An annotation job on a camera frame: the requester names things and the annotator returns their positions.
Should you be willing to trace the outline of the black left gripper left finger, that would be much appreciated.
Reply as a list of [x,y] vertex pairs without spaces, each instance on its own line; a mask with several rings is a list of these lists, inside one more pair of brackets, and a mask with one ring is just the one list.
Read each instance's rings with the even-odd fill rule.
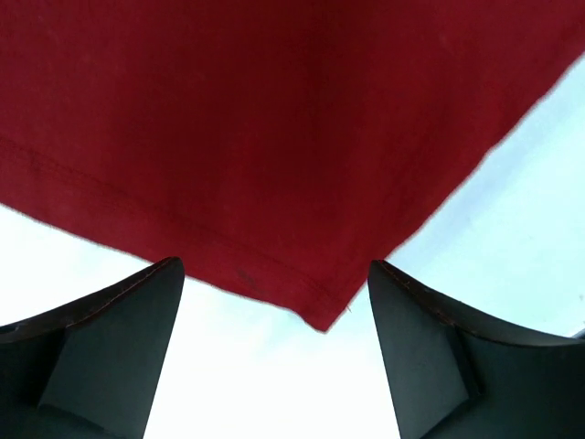
[[144,437],[183,286],[165,258],[3,326],[2,437]]

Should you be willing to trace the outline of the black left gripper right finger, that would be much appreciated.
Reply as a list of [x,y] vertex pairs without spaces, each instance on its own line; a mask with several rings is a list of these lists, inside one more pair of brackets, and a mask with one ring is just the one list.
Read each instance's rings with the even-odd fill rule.
[[512,324],[371,264],[370,303],[403,438],[581,438],[584,342]]

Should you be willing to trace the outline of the red t-shirt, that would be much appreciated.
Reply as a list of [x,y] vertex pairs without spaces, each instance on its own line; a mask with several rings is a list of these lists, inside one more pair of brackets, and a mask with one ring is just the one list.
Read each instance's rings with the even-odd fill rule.
[[1,201],[325,331],[583,50],[581,1],[4,1]]

